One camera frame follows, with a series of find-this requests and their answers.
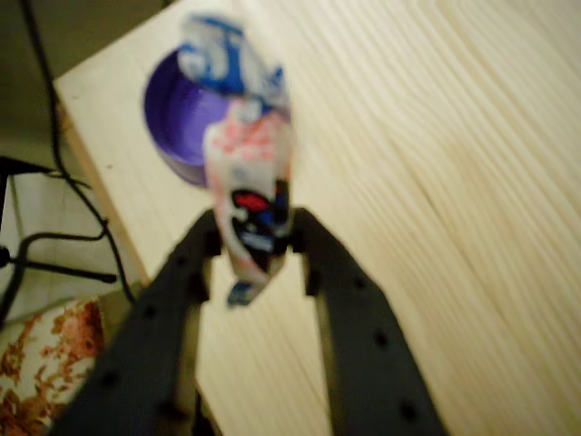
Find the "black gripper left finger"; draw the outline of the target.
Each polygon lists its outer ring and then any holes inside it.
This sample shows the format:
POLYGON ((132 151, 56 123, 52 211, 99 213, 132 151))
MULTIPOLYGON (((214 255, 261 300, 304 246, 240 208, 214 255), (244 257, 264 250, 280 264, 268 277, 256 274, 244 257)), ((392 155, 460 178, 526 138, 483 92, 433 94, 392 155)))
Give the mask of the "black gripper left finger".
POLYGON ((220 252, 207 210, 142 291, 49 434, 220 434, 195 384, 201 308, 220 252))

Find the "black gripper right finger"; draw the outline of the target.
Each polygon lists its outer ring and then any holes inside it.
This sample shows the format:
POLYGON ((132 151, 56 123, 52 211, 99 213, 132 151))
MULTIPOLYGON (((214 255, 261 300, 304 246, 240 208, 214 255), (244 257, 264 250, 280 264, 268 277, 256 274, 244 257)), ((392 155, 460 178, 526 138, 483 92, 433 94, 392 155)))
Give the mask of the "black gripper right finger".
POLYGON ((305 208, 290 244, 316 306, 333 434, 447 434, 385 293, 305 208))

